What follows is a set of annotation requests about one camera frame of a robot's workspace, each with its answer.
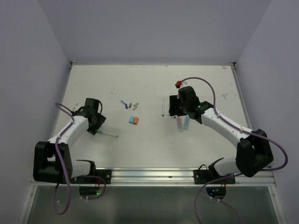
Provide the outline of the teal pen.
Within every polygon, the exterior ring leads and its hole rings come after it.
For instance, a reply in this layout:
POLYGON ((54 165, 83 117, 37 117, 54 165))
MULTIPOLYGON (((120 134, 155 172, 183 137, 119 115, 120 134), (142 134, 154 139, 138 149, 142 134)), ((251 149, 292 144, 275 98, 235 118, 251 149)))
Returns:
POLYGON ((119 135, 117 135, 117 134, 107 133, 107 132, 103 132, 103 131, 97 131, 97 133, 102 134, 102 135, 106 135, 106 136, 110 136, 110 137, 114 137, 114 138, 119 137, 119 135))

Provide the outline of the orange highlighter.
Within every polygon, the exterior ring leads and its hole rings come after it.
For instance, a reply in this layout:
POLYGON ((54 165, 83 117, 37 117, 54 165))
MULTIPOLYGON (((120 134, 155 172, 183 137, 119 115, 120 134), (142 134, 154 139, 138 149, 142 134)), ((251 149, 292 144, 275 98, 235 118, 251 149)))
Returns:
POLYGON ((178 131, 179 131, 179 132, 182 132, 182 131, 183 131, 183 123, 182 123, 182 119, 181 119, 180 117, 177 117, 176 121, 177 121, 177 128, 178 128, 178 131))

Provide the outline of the light blue highlighter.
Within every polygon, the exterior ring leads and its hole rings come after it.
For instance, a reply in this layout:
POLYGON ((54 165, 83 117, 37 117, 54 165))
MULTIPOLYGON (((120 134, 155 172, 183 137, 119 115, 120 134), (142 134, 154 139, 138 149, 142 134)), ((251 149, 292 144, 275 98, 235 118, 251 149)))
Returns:
POLYGON ((185 120, 184 120, 184 126, 183 126, 183 128, 185 130, 188 130, 189 124, 190 124, 190 117, 189 117, 189 115, 186 115, 185 120))

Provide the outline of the light blue highlighter cap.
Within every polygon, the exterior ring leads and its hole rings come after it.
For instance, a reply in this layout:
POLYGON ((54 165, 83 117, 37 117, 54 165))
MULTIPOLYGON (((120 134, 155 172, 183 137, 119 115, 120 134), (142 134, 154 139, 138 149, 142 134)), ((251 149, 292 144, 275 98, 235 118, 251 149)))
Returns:
POLYGON ((131 116, 130 118, 129 118, 129 123, 130 124, 133 124, 133 122, 134 122, 134 120, 135 120, 135 116, 131 116))

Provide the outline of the orange highlighter cap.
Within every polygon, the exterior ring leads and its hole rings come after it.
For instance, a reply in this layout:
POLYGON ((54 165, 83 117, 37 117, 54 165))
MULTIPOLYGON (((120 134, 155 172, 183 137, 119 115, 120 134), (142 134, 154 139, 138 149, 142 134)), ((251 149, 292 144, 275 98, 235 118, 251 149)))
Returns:
POLYGON ((135 118, 134 118, 134 121, 133 121, 133 124, 134 124, 134 125, 137 125, 138 122, 139 122, 139 118, 138 118, 138 117, 135 117, 135 118))

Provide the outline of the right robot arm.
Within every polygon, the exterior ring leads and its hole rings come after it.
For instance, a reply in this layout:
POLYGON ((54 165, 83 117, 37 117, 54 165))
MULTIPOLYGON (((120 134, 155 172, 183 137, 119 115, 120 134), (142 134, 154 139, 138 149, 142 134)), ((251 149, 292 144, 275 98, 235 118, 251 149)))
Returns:
POLYGON ((272 150, 263 130, 253 131, 233 121, 224 122, 214 111, 214 105, 200 101, 192 87, 180 88, 177 95, 169 97, 169 101, 171 116, 189 116, 216 131, 236 148, 236 156, 220 158, 208 166, 207 175, 211 182, 219 183, 234 173, 253 177, 273 162, 272 150))

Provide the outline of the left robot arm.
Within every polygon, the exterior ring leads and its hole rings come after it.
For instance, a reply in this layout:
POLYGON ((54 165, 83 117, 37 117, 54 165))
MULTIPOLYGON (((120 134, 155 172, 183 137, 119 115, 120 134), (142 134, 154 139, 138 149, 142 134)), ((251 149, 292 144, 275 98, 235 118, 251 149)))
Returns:
POLYGON ((97 178, 92 160, 73 160, 71 147, 85 133, 98 133, 106 117, 102 113, 102 103, 98 99, 86 98, 84 106, 75 111, 62 104, 56 106, 70 116, 67 125, 47 141, 35 145, 33 179, 37 182, 67 184, 71 179, 81 177, 86 183, 97 178))

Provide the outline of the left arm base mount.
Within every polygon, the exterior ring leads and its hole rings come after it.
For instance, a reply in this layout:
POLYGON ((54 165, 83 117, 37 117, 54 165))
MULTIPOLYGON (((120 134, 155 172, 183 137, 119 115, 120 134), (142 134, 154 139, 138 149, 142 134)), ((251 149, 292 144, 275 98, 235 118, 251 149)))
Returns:
POLYGON ((79 194, 85 200, 100 198, 111 183, 112 170, 97 169, 91 160, 76 160, 71 175, 71 184, 79 184, 79 194))

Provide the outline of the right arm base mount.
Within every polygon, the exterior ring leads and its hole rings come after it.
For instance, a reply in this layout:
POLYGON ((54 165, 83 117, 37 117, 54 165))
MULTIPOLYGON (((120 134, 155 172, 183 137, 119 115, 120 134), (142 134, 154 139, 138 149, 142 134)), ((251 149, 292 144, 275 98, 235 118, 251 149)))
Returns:
MULTIPOLYGON (((222 176, 219 175, 214 168, 214 165, 221 160, 223 160, 223 158, 220 158, 220 159, 214 161, 209 166, 202 164, 198 169, 193 170, 194 184, 205 184, 212 180, 222 178, 222 176)), ((214 182, 214 184, 219 184, 220 186, 219 187, 206 187, 206 192, 207 192, 208 196, 221 200, 226 195, 227 184, 235 184, 235 178, 230 177, 230 178, 222 180, 222 181, 216 181, 216 182, 214 182)))

